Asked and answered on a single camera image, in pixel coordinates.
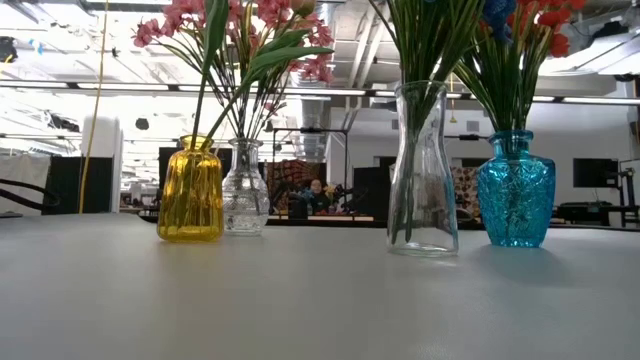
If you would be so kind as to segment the blue artificial flower bunch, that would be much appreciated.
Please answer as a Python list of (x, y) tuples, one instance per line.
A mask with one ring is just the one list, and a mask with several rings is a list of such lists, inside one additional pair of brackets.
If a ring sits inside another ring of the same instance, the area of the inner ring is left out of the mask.
[(436, 80), (443, 53), (458, 26), (476, 14), (482, 0), (386, 0), (390, 18), (384, 25), (399, 52), (398, 100), (400, 150), (395, 163), (388, 240), (392, 246), (412, 237), (415, 197), (414, 164), (420, 134), (443, 85)]

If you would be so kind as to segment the background flower arrangement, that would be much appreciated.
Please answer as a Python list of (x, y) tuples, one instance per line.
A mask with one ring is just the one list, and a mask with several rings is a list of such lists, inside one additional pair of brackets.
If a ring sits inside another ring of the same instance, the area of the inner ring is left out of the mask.
[(329, 200), (329, 214), (350, 214), (355, 211), (355, 205), (348, 197), (354, 193), (353, 188), (345, 188), (343, 185), (327, 185), (324, 194)]

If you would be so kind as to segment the orange mandala tapestry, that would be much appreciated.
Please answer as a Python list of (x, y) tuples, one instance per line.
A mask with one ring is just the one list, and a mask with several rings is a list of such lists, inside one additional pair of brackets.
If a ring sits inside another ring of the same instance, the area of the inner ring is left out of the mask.
[(288, 196), (311, 186), (315, 179), (325, 181), (324, 163), (310, 163), (302, 160), (283, 160), (267, 163), (266, 184), (269, 200), (275, 213), (288, 210)]

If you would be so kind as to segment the black partition panels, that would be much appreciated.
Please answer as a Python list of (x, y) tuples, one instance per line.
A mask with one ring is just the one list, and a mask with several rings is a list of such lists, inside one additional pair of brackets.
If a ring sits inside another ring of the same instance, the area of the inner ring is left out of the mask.
[[(79, 208), (79, 195), (83, 157), (52, 157), (46, 189), (60, 198), (59, 204), (41, 212), (42, 215), (76, 214)], [(113, 159), (92, 157), (85, 183), (84, 213), (105, 213), (111, 211), (113, 180)]]

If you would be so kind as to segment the long ceiling light strip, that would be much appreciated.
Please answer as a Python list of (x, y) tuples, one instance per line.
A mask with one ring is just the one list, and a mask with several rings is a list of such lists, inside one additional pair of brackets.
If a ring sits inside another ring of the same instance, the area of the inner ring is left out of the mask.
[[(0, 80), (0, 88), (34, 89), (34, 90), (65, 90), (89, 92), (103, 91), (116, 93), (194, 93), (199, 91), (196, 85), (177, 84), (151, 84), (151, 83), (78, 83), (57, 81), (32, 81), (32, 80)], [(338, 89), (338, 88), (287, 88), (285, 95), (296, 96), (321, 96), (321, 97), (366, 97), (392, 99), (395, 93), (392, 90), (376, 89)], [(615, 98), (592, 96), (549, 96), (535, 95), (534, 103), (551, 103), (567, 105), (602, 105), (602, 106), (627, 106), (640, 107), (640, 98)]]

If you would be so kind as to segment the silver air duct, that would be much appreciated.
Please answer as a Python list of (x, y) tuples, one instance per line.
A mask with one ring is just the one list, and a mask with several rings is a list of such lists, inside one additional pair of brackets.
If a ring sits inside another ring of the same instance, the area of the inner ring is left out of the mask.
[(331, 97), (316, 92), (327, 85), (315, 78), (304, 80), (300, 73), (292, 73), (290, 90), (311, 88), (311, 92), (286, 96), (287, 128), (290, 131), (294, 156), (298, 160), (323, 163), (331, 127)]

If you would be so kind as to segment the patchwork patterned cloth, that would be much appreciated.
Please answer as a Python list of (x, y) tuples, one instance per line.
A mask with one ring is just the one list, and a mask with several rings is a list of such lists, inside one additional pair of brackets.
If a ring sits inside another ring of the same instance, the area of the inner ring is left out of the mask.
[(477, 167), (454, 166), (451, 168), (456, 204), (470, 213), (473, 218), (480, 217), (477, 170)]

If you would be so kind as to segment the black metal rack frame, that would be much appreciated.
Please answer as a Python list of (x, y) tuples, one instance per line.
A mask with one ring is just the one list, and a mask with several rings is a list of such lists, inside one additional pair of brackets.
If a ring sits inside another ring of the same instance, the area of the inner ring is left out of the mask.
[(275, 128), (271, 162), (266, 165), (269, 214), (307, 220), (336, 213), (346, 194), (343, 183), (328, 182), (325, 151), (328, 138), (344, 130), (320, 127)]

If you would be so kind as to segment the blue glass vase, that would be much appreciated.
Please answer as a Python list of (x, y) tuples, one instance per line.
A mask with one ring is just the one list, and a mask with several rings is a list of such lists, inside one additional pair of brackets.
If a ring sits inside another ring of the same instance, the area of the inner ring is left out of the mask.
[(530, 153), (533, 137), (528, 130), (493, 134), (494, 157), (477, 171), (481, 218), (495, 246), (538, 248), (549, 228), (556, 166)]

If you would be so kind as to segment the black monitor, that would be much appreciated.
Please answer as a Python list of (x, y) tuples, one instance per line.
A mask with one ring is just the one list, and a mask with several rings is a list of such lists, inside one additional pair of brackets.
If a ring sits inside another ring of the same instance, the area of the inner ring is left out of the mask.
[(617, 188), (618, 161), (603, 158), (574, 158), (573, 186), (576, 188)]

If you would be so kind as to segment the white hanging cloth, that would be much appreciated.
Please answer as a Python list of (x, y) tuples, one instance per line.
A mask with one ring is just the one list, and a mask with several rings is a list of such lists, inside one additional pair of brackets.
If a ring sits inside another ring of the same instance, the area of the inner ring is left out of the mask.
[[(51, 158), (48, 156), (28, 154), (0, 156), (0, 179), (19, 181), (45, 188), (50, 164)], [(41, 203), (44, 198), (40, 192), (14, 185), (0, 184), (0, 189), (37, 203)], [(19, 213), (24, 216), (40, 216), (42, 213), (41, 210), (31, 209), (0, 197), (0, 214), (7, 212)]]

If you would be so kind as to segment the yellow glass vase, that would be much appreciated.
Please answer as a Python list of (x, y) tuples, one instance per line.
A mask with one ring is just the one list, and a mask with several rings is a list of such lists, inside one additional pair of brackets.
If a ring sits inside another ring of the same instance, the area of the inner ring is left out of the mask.
[(202, 135), (180, 138), (182, 149), (169, 158), (157, 235), (173, 243), (214, 243), (224, 232), (223, 169)]

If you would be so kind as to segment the person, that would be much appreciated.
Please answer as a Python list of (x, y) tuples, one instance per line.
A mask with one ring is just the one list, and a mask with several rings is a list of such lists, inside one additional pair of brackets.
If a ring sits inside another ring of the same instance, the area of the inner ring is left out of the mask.
[(329, 213), (332, 202), (319, 179), (312, 180), (300, 195), (304, 200), (303, 210), (307, 215), (326, 215)]

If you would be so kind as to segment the clear patterned glass vase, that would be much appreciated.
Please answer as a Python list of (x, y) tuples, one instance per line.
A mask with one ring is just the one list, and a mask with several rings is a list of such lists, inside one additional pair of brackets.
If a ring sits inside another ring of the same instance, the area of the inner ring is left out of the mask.
[(259, 236), (269, 217), (267, 184), (259, 171), (259, 148), (262, 142), (235, 138), (232, 163), (222, 181), (224, 231), (232, 236)]

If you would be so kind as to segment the tall clear glass vase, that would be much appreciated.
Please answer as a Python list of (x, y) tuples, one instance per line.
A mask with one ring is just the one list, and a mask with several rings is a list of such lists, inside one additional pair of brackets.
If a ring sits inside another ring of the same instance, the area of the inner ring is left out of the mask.
[(387, 249), (454, 256), (459, 249), (453, 177), (444, 151), (446, 89), (416, 81), (395, 91), (399, 150), (391, 179)]

